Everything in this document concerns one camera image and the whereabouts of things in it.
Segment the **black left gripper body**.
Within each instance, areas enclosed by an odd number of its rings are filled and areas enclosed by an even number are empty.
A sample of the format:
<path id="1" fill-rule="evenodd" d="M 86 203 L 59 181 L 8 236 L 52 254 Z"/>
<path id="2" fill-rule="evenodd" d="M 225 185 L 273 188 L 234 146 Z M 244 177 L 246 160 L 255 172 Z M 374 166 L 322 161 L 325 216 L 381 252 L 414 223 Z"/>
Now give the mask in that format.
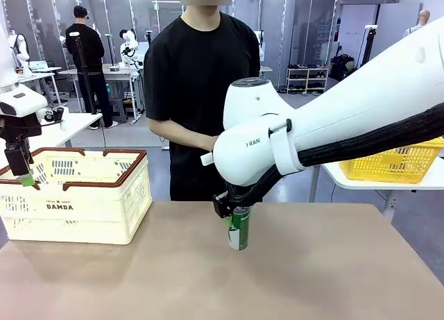
<path id="1" fill-rule="evenodd" d="M 26 138 L 41 134 L 42 126 L 36 114 L 25 117 L 1 115 L 1 138 L 6 141 L 7 148 Z"/>

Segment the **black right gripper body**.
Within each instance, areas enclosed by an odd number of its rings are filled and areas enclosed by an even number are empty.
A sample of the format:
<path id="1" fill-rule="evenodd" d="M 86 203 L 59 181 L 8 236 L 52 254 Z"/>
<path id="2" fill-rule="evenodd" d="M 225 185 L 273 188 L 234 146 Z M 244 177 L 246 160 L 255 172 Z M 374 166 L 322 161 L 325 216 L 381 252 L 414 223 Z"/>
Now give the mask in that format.
<path id="1" fill-rule="evenodd" d="M 228 203 L 231 207 L 250 207 L 259 201 L 259 194 L 251 187 L 229 187 Z"/>

